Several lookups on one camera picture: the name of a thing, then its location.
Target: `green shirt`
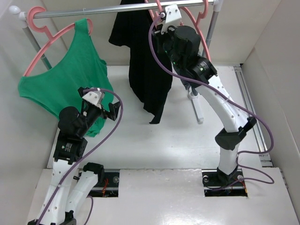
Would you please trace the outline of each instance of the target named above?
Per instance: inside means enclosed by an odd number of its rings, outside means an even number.
[[[80,87],[113,90],[107,78],[106,62],[98,56],[86,19],[75,22],[74,38],[64,58],[45,73],[23,76],[18,89],[21,97],[29,98],[58,118],[60,111],[67,106],[81,110],[82,99],[77,91]],[[108,103],[112,101],[113,95],[106,93],[103,107],[109,110]],[[104,122],[98,118],[87,135],[94,137],[99,134]]]

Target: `white floor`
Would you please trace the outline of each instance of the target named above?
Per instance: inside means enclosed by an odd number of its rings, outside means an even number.
[[[231,97],[244,105],[233,67],[222,66],[217,70]],[[218,166],[219,146],[214,138],[223,125],[203,97],[200,101],[204,123],[199,125],[187,92],[181,81],[174,78],[160,124],[150,125],[153,115],[143,109],[143,104],[132,92],[128,67],[108,67],[108,77],[124,102],[123,120],[111,138],[82,162],[81,168],[89,161],[103,164],[106,169],[215,169]],[[85,152],[98,144],[114,124],[108,120],[99,135],[88,137]],[[56,141],[48,168],[52,168],[55,145]],[[258,151],[252,131],[241,143],[240,150]],[[261,167],[258,156],[241,155],[240,160],[245,165]]]
[[[279,169],[263,170],[275,184],[246,181],[248,197],[204,197],[201,170],[121,170],[119,197],[94,198],[88,225],[298,225]],[[51,173],[43,170],[27,221],[37,216]],[[89,211],[87,199],[76,218],[78,225]]]

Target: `gray wall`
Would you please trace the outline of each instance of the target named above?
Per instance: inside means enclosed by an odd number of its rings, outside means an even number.
[[[49,158],[56,131],[56,118],[35,103],[19,97],[20,78],[35,56],[8,6],[28,10],[41,5],[40,0],[0,1],[0,224],[25,224],[31,200],[42,169]],[[51,20],[38,23],[56,30]],[[42,44],[45,35],[35,33]],[[57,63],[65,54],[62,41],[56,42],[47,55]],[[45,71],[39,63],[33,74]]]
[[[283,169],[298,218],[300,218],[299,8],[299,0],[281,1],[242,67],[255,109],[273,131],[275,148],[271,158],[275,166]]]
[[[43,1],[48,11],[116,6],[121,2],[121,0]],[[243,63],[280,1],[224,0],[210,47],[210,54],[214,63]],[[203,9],[204,7],[190,8],[196,16],[198,15],[198,11],[203,11]],[[200,24],[200,28],[203,30],[205,36],[209,27],[211,14],[212,6],[210,6],[207,18],[203,19]],[[182,21],[186,25],[193,26],[189,17],[184,12],[182,12],[182,16]],[[106,60],[109,65],[128,65],[129,49],[127,47],[116,47],[108,43],[116,13],[88,15],[88,17],[94,24],[94,31],[91,36],[100,57]],[[80,18],[83,18],[83,16],[58,17],[53,20],[58,29],[62,29]],[[72,38],[73,33],[64,35],[64,41],[67,46],[70,45]]]

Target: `black t-shirt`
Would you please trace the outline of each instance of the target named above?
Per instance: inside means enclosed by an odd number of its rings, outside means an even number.
[[[121,5],[136,3],[144,3],[144,1],[121,1]],[[160,68],[150,51],[148,32],[151,23],[152,19],[148,10],[118,13],[109,42],[130,48],[130,87],[144,103],[144,109],[154,115],[150,124],[158,124],[171,88],[172,76]],[[157,42],[155,38],[152,40],[156,50]],[[172,70],[171,62],[166,54],[157,53],[157,57],[167,69]]]

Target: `bolt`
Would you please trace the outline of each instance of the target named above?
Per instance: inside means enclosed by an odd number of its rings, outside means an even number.
[[[112,181],[114,182],[114,183],[118,183],[119,182],[119,177],[114,177],[113,179],[112,179]]]
[[[238,176],[238,180],[244,179],[244,177],[242,175]]]
[[[204,183],[207,183],[208,181],[210,181],[207,175],[203,176],[203,181],[204,181]]]

